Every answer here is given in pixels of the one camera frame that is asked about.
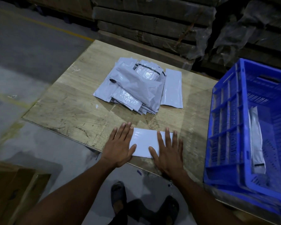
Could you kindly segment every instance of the concrete floor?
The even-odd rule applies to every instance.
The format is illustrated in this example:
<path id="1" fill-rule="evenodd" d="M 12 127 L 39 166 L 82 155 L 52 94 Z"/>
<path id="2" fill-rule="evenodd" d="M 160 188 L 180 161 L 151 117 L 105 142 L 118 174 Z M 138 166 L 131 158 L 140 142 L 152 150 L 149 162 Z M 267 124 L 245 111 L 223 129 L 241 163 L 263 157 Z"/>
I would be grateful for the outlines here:
<path id="1" fill-rule="evenodd" d="M 0 1 L 0 160 L 40 169 L 52 176 L 42 198 L 91 167 L 98 154 L 83 145 L 21 120 L 41 94 L 97 38 L 89 28 L 66 24 Z M 113 218 L 110 188 L 124 182 L 128 201 L 141 199 L 157 211 L 165 197 L 180 204 L 175 224 L 195 224 L 182 195 L 163 178 L 125 164 L 103 183 L 83 224 L 107 224 Z M 129 217 L 128 224 L 148 224 Z"/>

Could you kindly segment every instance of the blue plastic crate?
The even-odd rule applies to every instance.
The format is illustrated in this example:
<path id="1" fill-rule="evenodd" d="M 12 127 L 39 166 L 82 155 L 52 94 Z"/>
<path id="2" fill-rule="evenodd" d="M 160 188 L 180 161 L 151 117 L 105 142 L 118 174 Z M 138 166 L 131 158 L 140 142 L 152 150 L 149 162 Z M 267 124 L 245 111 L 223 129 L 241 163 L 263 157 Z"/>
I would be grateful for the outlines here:
<path id="1" fill-rule="evenodd" d="M 266 174 L 251 172 L 252 106 L 258 107 Z M 281 206 L 281 70 L 241 58 L 214 86 L 204 182 Z"/>

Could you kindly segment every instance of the left hand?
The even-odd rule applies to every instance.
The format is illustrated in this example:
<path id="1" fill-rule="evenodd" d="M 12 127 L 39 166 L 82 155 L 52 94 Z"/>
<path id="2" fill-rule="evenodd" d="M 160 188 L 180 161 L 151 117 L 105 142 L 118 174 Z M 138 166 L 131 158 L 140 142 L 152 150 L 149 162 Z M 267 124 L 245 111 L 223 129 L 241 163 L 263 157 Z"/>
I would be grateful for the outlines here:
<path id="1" fill-rule="evenodd" d="M 119 130 L 114 128 L 107 143 L 105 144 L 101 156 L 101 161 L 108 163 L 112 168 L 123 166 L 127 163 L 135 152 L 136 144 L 129 149 L 133 126 L 131 122 L 123 123 Z"/>

